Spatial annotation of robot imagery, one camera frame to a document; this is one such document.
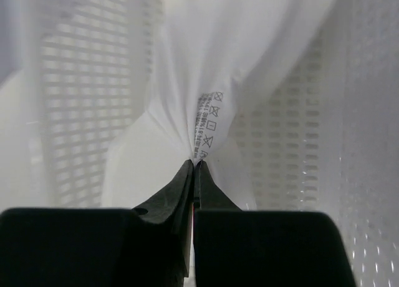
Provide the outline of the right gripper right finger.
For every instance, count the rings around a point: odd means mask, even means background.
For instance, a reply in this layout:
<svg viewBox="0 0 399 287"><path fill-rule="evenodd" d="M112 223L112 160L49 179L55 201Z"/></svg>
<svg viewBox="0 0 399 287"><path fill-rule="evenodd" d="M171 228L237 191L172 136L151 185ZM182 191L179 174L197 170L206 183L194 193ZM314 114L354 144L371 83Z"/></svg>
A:
<svg viewBox="0 0 399 287"><path fill-rule="evenodd" d="M197 286L355 286L340 232L322 212L244 211L194 170Z"/></svg>

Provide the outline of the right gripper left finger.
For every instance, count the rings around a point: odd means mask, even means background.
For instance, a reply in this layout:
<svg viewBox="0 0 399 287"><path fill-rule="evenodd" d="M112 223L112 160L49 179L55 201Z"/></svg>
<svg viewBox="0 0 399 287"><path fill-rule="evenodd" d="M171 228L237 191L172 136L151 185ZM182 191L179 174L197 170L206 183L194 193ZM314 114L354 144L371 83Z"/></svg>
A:
<svg viewBox="0 0 399 287"><path fill-rule="evenodd" d="M2 286L183 286L192 163L134 208L1 213Z"/></svg>

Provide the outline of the white bra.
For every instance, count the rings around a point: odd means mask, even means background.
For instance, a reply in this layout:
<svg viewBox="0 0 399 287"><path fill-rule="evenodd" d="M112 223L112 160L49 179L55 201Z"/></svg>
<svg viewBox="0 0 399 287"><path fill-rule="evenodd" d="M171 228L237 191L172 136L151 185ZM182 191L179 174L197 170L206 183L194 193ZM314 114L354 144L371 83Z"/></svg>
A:
<svg viewBox="0 0 399 287"><path fill-rule="evenodd" d="M337 0L163 0L144 111L108 150L101 205L132 208L182 164L206 162L217 186L254 210L235 116L288 76Z"/></svg>

